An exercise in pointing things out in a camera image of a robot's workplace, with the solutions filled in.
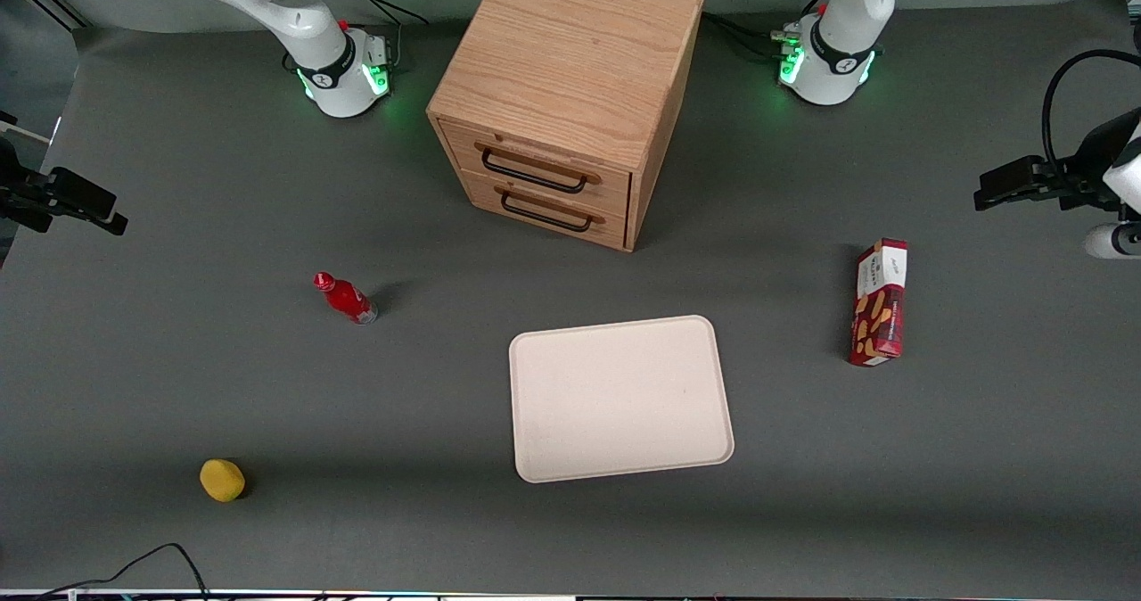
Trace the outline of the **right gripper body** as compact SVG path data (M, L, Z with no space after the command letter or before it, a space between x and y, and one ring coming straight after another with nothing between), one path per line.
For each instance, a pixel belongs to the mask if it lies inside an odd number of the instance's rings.
M44 212L42 202L31 198L32 186L40 178L39 168L25 167L13 144L24 144L44 159L50 145L49 138L18 125L18 119L7 112L1 113L1 216L3 232L13 232L21 226L26 230L44 233L52 226L52 216Z

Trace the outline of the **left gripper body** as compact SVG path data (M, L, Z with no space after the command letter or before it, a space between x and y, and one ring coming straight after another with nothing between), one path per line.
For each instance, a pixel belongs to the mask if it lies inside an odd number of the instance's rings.
M1073 202L1111 212L1140 210L1138 122L1140 109L1132 109L1097 125L1066 159Z

